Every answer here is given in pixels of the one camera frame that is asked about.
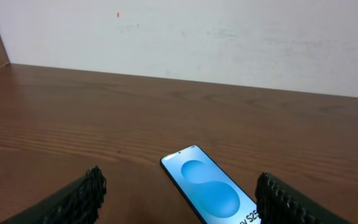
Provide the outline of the blue Galaxy smartphone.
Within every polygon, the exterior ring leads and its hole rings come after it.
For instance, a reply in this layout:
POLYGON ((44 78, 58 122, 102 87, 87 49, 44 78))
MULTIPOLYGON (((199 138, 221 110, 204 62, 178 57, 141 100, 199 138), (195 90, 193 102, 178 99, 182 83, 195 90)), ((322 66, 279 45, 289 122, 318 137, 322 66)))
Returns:
POLYGON ((163 156, 160 165, 201 222, 262 223, 256 203, 199 146, 163 156))

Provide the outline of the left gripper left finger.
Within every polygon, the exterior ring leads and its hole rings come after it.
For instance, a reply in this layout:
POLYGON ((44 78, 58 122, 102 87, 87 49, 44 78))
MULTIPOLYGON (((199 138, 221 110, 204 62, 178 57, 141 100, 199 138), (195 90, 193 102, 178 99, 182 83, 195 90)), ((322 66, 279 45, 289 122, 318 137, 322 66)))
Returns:
POLYGON ((98 166, 2 224, 94 224, 106 195, 106 178, 98 166))

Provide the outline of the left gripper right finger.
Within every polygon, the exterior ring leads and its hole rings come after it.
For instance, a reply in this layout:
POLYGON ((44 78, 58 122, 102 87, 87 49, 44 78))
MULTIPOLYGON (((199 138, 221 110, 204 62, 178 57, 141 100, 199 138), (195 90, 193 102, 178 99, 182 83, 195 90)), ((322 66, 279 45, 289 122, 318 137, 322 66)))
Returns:
POLYGON ((255 197, 262 224, 350 224, 267 172, 257 179, 255 197))

